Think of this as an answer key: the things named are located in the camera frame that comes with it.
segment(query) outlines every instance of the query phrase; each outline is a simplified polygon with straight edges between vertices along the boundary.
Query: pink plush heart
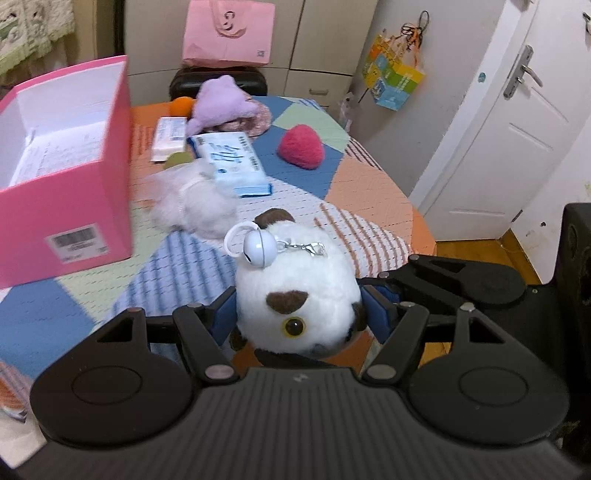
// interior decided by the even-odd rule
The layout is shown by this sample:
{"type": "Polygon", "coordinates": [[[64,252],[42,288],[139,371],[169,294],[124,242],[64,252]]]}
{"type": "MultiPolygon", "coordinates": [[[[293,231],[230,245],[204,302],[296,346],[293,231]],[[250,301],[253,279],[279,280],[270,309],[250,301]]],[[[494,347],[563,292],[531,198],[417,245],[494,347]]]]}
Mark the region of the pink plush heart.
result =
{"type": "Polygon", "coordinates": [[[324,160],[324,147],[312,127],[296,125],[283,135],[277,154],[286,162],[314,170],[324,160]]]}

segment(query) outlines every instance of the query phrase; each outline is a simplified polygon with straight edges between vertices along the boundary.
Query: drawer handle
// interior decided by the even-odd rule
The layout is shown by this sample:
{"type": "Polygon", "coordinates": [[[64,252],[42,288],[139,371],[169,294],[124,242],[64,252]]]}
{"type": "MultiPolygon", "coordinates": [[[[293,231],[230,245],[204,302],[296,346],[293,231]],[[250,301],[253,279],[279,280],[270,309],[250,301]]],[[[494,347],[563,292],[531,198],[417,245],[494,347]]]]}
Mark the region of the drawer handle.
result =
{"type": "Polygon", "coordinates": [[[322,97],[325,97],[325,96],[327,96],[329,94],[329,91],[328,90],[312,90],[312,89],[309,89],[308,91],[310,92],[310,95],[319,95],[319,96],[322,96],[322,97]]]}

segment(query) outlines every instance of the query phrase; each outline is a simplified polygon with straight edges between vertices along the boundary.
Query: white bell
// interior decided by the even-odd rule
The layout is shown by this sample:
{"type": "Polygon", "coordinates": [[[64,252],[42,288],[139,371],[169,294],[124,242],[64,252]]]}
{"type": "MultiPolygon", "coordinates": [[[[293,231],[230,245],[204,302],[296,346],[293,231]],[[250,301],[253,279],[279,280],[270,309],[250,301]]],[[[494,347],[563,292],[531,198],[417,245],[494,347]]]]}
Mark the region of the white bell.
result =
{"type": "Polygon", "coordinates": [[[231,257],[244,256],[253,267],[257,268],[271,265],[278,253],[275,237],[266,230],[262,230],[255,222],[241,222],[230,228],[223,240],[223,247],[231,257]],[[232,252],[229,243],[240,230],[250,230],[250,232],[244,237],[242,252],[232,252]]]}

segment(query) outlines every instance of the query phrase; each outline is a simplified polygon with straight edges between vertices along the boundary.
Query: plush toy eye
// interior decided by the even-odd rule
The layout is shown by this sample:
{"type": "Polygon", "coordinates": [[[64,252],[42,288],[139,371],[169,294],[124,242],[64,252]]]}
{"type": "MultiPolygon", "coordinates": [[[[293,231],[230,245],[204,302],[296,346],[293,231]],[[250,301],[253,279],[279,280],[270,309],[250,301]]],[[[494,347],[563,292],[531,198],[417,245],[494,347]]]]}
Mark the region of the plush toy eye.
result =
{"type": "Polygon", "coordinates": [[[306,329],[306,323],[299,317],[290,317],[283,323],[283,331],[288,337],[299,337],[306,329]]]}

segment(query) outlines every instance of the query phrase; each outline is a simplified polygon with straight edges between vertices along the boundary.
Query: pink box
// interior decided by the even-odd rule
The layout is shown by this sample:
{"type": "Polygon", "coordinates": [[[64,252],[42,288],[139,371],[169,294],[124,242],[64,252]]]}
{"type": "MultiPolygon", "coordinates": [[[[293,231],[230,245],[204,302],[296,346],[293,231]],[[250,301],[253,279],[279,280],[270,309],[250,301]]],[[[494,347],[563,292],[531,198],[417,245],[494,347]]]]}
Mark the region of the pink box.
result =
{"type": "Polygon", "coordinates": [[[126,65],[75,65],[0,101],[0,288],[131,256],[126,65]]]}

